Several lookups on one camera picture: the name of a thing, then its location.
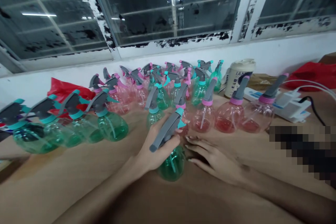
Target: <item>trigger sprayer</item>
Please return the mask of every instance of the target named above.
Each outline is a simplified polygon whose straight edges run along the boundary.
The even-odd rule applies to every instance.
[[[159,147],[164,145],[171,138],[177,128],[182,128],[185,126],[184,122],[182,121],[182,115],[183,109],[178,108],[168,117],[157,134],[154,142],[149,147],[151,152],[155,152]],[[167,181],[176,181],[183,174],[184,162],[185,156],[183,149],[181,146],[177,146],[158,168],[158,173],[163,179]]]
[[[120,141],[128,134],[128,125],[121,116],[107,111],[105,107],[107,102],[115,102],[115,100],[107,94],[107,90],[103,90],[91,100],[86,113],[91,108],[94,110],[98,116],[96,119],[98,129],[105,139],[112,142]]]

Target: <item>cylindrical container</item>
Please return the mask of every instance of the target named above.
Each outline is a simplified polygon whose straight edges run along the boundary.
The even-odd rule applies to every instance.
[[[226,75],[223,77],[224,83],[226,83],[224,95],[228,98],[232,97],[234,91],[238,89],[244,76],[251,76],[256,68],[256,62],[254,59],[243,59],[235,61],[231,64],[230,68],[226,71]]]

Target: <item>power strip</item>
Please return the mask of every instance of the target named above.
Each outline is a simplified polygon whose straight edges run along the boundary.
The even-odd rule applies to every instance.
[[[258,100],[261,95],[262,93],[252,88],[245,88],[244,98],[249,101]],[[277,100],[281,101],[281,104],[284,104],[283,107],[277,104]],[[311,105],[311,102],[306,100],[303,103],[299,103],[300,100],[301,98],[298,98],[298,95],[291,93],[291,91],[286,93],[278,91],[273,103],[275,114],[292,123],[306,122],[306,118],[310,116],[310,112],[305,109]]]

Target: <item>cardboard surface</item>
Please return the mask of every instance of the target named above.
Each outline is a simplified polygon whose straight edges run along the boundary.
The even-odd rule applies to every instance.
[[[321,117],[328,125],[335,125],[333,100],[321,92],[312,96]],[[214,107],[225,101],[215,96]],[[0,185],[0,222],[52,223],[140,150],[147,135],[146,115],[136,111],[124,116],[130,132],[120,142],[104,140],[31,155]],[[294,126],[281,118],[275,118],[272,124]],[[304,126],[308,131],[320,124],[311,115]],[[296,159],[287,157],[285,150],[269,141],[266,132],[223,134],[212,129],[207,134],[190,131],[190,135],[206,138],[264,173],[336,200],[332,187],[304,172]],[[300,223],[269,201],[223,183],[189,162],[176,182],[164,181],[155,171],[146,174],[120,195],[106,219],[111,223]]]

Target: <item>plastic bag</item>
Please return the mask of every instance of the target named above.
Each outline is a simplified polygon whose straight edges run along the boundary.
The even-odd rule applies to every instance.
[[[336,64],[326,65],[323,63],[314,63],[308,62],[304,64],[302,67],[293,72],[289,78],[289,80],[308,80],[318,82],[329,89],[336,89]],[[284,84],[289,89],[295,89],[304,85],[315,85],[314,83],[297,81],[297,82],[287,82]],[[304,87],[300,90],[306,92],[316,92],[320,91],[320,89],[316,89],[313,87]]]
[[[72,93],[74,90],[79,90],[80,93],[79,95],[81,97],[83,97],[85,100],[92,100],[94,98],[94,96],[96,95],[94,92],[92,92],[90,89],[83,87],[83,86],[77,86],[75,84],[69,83],[69,82],[63,82],[61,80],[55,79],[55,78],[51,78],[51,87],[50,87],[50,91],[48,91],[47,95],[57,95],[56,101],[62,103],[70,93]],[[86,108],[88,107],[87,104],[79,104],[77,106],[78,109],[85,111]],[[52,109],[49,112],[57,115],[58,114],[57,109]],[[59,116],[60,118],[69,118],[68,113],[65,113],[61,116]]]

